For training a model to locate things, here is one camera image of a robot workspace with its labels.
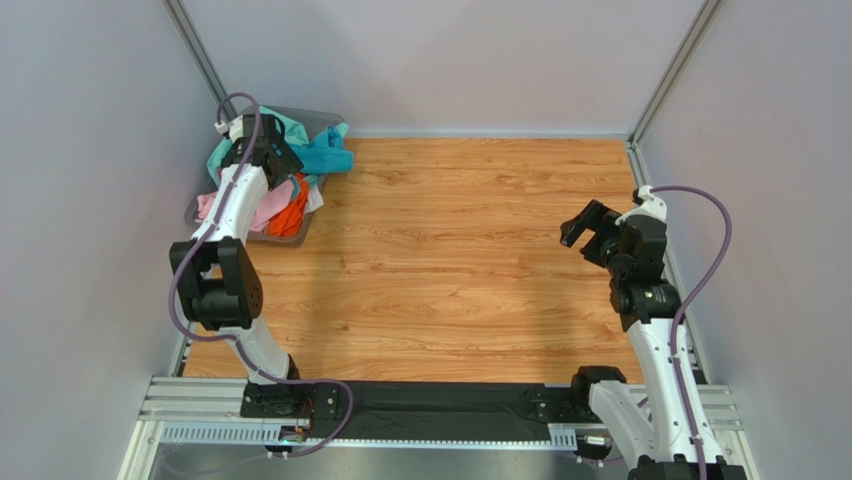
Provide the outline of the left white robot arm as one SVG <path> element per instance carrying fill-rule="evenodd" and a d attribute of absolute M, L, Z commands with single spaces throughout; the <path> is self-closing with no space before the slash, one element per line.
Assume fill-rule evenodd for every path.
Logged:
<path fill-rule="evenodd" d="M 284 139 L 283 123 L 272 114 L 245 114 L 218 122 L 216 129 L 232 145 L 211 211 L 189 240 L 170 248 L 169 315 L 191 340 L 227 343 L 249 383 L 295 384 L 291 357 L 262 317 L 263 287 L 245 243 L 263 197 L 302 163 Z M 207 336 L 191 332 L 191 323 L 201 325 Z"/>

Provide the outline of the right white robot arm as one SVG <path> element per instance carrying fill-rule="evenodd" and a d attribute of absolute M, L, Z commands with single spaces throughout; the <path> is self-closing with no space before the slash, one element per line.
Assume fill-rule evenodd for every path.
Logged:
<path fill-rule="evenodd" d="M 664 277 L 666 206 L 651 198 L 626 214 L 592 200 L 560 227 L 572 247 L 589 231 L 583 258 L 610 275 L 610 302 L 637 356 L 646 404 L 615 367 L 587 366 L 573 378 L 606 426 L 631 479 L 744 479 L 712 431 L 688 363 L 678 290 Z"/>

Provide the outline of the pink t shirt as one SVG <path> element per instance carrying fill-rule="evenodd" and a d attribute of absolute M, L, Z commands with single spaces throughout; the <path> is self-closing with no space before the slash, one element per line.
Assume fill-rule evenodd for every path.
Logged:
<path fill-rule="evenodd" d="M 285 210 L 291 201 L 301 191 L 299 179 L 291 176 L 281 185 L 268 191 L 261 199 L 253 216 L 250 231 L 264 233 L 273 217 Z M 193 217 L 195 223 L 201 223 L 211 212 L 217 193 L 199 195 L 197 201 L 197 212 Z"/>

